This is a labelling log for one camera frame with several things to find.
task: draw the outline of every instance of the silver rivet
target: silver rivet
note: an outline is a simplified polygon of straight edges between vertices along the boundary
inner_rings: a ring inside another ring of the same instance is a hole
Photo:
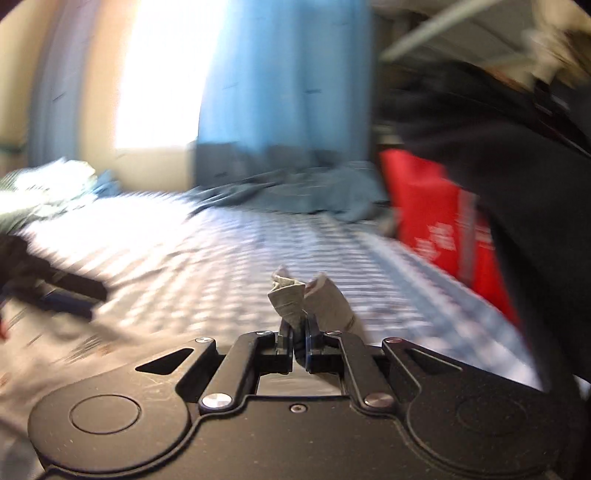
[[[304,413],[306,410],[308,410],[308,407],[306,407],[305,405],[302,405],[301,403],[296,403],[295,405],[292,405],[290,407],[290,410],[293,413]]]
[[[231,402],[232,397],[225,393],[211,393],[201,399],[203,405],[214,410],[227,407]]]
[[[363,402],[368,407],[373,408],[390,408],[394,405],[394,398],[392,395],[383,392],[370,393],[363,399]]]

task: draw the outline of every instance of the red bag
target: red bag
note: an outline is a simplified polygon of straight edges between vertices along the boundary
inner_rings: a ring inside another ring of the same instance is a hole
[[[476,215],[474,195],[448,180],[437,163],[403,150],[386,150],[381,158],[390,198],[400,209],[401,242],[462,280],[516,323],[490,229]]]

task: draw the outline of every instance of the window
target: window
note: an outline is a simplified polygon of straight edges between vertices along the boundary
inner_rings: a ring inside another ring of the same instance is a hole
[[[120,85],[115,147],[184,147],[197,136],[226,2],[139,1]]]

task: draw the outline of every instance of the white ceiling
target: white ceiling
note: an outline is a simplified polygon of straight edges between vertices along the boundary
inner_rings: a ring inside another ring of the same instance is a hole
[[[381,15],[395,18],[411,9],[432,17],[455,0],[371,0]],[[521,54],[523,32],[532,29],[531,0],[505,0],[454,25],[396,62],[409,66],[430,60],[456,59],[476,64],[502,63]]]

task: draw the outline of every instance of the circular cap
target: circular cap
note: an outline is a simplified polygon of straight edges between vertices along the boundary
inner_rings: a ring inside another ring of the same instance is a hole
[[[368,407],[373,408],[390,408],[394,405],[394,398],[392,395],[389,395],[384,392],[376,392],[370,393],[367,397],[363,399],[363,402]]]
[[[231,402],[232,397],[225,393],[212,393],[201,399],[203,405],[214,410],[227,407]]]
[[[457,408],[457,419],[465,428],[498,437],[516,432],[527,416],[516,402],[503,397],[472,397]]]
[[[107,435],[131,427],[139,412],[139,405],[126,397],[98,395],[76,405],[70,412],[70,420],[83,432]]]

